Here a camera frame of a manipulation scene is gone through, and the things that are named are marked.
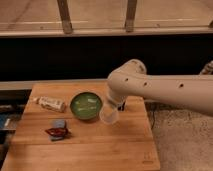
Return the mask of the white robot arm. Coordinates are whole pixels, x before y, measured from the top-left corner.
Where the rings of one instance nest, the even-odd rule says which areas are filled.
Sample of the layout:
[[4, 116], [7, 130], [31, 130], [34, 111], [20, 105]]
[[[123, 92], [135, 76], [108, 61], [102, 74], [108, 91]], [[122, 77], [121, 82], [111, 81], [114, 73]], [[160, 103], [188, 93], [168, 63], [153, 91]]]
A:
[[107, 85], [115, 106], [141, 96], [213, 116], [213, 75], [147, 75], [144, 63], [131, 59], [109, 74]]

